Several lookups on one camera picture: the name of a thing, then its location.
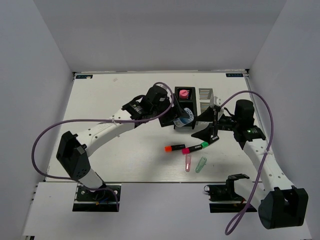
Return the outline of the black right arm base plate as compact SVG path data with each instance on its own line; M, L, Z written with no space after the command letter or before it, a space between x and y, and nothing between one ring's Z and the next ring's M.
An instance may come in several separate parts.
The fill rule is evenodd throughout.
M207 184L203 191L209 196L209 211L212 214L239 213L247 203L243 197L230 194L225 184Z

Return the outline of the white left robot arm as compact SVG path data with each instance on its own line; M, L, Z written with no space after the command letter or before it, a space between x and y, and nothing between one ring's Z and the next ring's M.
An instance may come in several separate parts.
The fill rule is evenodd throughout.
M103 180L92 169L89 157L101 146L141 124L158 119L162 127L183 127L194 120L194 113L183 107L169 89L153 85L145 95L138 95L124 104L109 119L79 133L65 132L56 158L69 177L84 187L94 199L105 196Z

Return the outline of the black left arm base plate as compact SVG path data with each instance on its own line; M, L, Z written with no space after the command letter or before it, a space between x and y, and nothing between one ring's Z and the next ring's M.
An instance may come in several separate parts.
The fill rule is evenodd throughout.
M122 186L119 184L108 185L112 191L89 191L78 185L75 191L73 212L114 213L120 206Z

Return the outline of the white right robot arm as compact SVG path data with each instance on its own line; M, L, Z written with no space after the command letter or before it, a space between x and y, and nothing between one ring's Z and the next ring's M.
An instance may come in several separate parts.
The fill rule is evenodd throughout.
M257 210L266 229L299 227L304 224L309 196L304 188L297 188L279 167L275 156L267 148L268 142L262 130L254 124L255 108L250 100L236 101L233 114L226 116L215 104L196 118L208 126L192 137L213 144L218 131L232 131L234 139L249 157L263 183L257 189L251 205Z

